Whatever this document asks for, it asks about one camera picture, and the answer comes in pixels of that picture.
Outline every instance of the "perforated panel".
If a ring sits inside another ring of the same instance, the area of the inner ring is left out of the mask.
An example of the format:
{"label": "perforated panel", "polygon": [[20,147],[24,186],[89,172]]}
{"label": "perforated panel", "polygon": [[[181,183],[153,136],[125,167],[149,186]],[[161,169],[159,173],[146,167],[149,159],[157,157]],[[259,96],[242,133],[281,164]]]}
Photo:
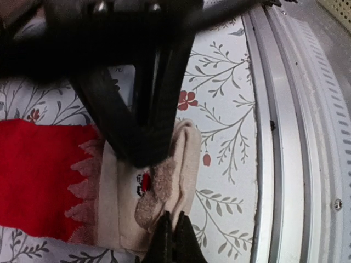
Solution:
{"label": "perforated panel", "polygon": [[351,33],[351,0],[317,0]]}

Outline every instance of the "bolt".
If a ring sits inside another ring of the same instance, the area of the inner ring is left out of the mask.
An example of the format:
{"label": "bolt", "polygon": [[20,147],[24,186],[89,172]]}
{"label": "bolt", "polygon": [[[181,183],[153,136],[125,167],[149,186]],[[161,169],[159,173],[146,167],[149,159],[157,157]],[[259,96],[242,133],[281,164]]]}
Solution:
{"label": "bolt", "polygon": [[106,2],[104,0],[96,3],[93,13],[97,14],[97,13],[107,13],[107,11],[109,11],[109,7],[107,6]]}
{"label": "bolt", "polygon": [[336,200],[334,201],[334,208],[335,208],[335,210],[337,210],[337,211],[340,211],[340,210],[341,210],[341,208],[342,208],[342,201],[341,201],[340,199],[336,199]]}
{"label": "bolt", "polygon": [[153,12],[157,12],[157,11],[160,11],[161,10],[161,7],[159,4],[152,4],[150,7],[149,7],[149,10],[150,11],[153,11]]}

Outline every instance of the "floral tablecloth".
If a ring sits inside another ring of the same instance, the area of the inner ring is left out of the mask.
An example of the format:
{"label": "floral tablecloth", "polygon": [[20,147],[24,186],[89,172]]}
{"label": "floral tablecloth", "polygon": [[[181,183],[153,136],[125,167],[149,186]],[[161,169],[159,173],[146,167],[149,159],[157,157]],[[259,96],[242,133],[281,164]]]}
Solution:
{"label": "floral tablecloth", "polygon": [[[37,23],[30,23],[26,33]],[[202,162],[190,217],[208,262],[250,260],[257,185],[249,62],[240,18],[212,28],[196,38],[179,98],[178,118],[192,119],[202,134]],[[130,104],[134,68],[110,71]],[[0,84],[0,119],[14,118],[39,125],[92,122],[68,82],[38,87],[25,79]],[[0,227],[0,262],[132,263],[134,257]]]}

